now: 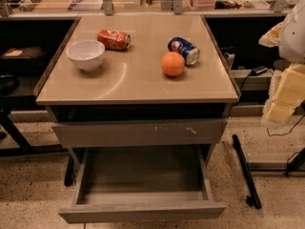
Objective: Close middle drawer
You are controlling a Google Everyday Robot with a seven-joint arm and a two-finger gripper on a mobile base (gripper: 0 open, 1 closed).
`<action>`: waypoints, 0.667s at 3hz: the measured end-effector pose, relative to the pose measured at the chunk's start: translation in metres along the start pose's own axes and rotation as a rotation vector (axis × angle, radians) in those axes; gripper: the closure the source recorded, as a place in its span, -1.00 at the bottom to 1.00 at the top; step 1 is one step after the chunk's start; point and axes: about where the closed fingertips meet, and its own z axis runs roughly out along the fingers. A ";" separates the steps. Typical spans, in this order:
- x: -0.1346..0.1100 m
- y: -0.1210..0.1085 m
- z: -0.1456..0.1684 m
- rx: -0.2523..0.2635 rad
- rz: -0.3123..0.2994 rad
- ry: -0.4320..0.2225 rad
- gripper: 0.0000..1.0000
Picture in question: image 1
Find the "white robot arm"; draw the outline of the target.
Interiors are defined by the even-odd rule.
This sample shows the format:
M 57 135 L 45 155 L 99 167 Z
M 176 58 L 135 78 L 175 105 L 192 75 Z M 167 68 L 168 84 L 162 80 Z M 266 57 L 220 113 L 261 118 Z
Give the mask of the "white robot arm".
M 263 34 L 258 43 L 278 47 L 280 57 L 289 62 L 283 72 L 274 71 L 263 108 L 261 123 L 275 128 L 284 125 L 305 101 L 305 0 L 299 0 L 285 19 Z

